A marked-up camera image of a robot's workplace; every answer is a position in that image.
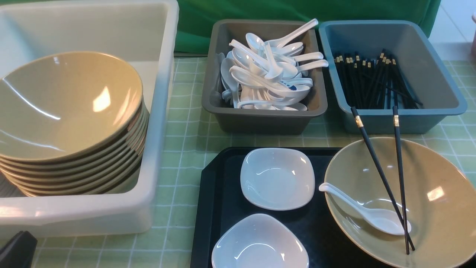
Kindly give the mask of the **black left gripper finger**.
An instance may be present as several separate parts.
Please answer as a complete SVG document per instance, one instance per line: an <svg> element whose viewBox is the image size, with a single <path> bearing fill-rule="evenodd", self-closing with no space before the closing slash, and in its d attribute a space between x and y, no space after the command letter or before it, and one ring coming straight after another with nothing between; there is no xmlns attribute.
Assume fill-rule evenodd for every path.
<svg viewBox="0 0 476 268"><path fill-rule="evenodd" d="M28 231L20 231L0 250L1 268L30 268L38 240Z"/></svg>

